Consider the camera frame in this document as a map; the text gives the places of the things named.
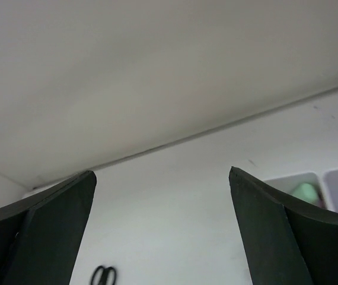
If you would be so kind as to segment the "pink highlighter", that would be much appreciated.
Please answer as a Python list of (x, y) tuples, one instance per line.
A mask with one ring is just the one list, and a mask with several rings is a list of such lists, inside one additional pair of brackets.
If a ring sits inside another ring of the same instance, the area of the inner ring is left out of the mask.
[(319, 202), (320, 208), (327, 209), (326, 201), (325, 201), (324, 195), (321, 190), (319, 190), (318, 196), (320, 199), (320, 202)]

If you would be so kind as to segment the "green highlighter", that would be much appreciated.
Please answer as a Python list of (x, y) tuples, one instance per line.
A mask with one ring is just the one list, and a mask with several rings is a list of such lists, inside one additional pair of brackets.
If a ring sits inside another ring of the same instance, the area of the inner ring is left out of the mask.
[(291, 195), (299, 200), (313, 205), (318, 204), (320, 201), (317, 189), (310, 183), (300, 183), (292, 190)]

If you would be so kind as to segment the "black handled scissors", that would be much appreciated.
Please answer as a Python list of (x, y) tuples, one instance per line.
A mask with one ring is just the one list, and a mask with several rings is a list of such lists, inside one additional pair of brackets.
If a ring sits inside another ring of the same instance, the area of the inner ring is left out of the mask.
[(99, 265), (90, 278), (90, 285), (116, 285), (117, 270), (110, 266)]

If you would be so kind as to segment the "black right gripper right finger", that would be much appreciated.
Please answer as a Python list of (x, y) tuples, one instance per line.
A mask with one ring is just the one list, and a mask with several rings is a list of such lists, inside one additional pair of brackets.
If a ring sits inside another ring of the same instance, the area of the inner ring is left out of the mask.
[(338, 284), (338, 213), (237, 167), (229, 185), (253, 284)]

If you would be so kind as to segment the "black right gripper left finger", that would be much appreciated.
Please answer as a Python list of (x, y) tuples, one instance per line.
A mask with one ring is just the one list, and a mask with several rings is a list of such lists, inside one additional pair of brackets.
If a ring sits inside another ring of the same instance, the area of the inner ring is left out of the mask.
[(0, 284), (69, 284), (96, 184), (86, 171), (0, 208)]

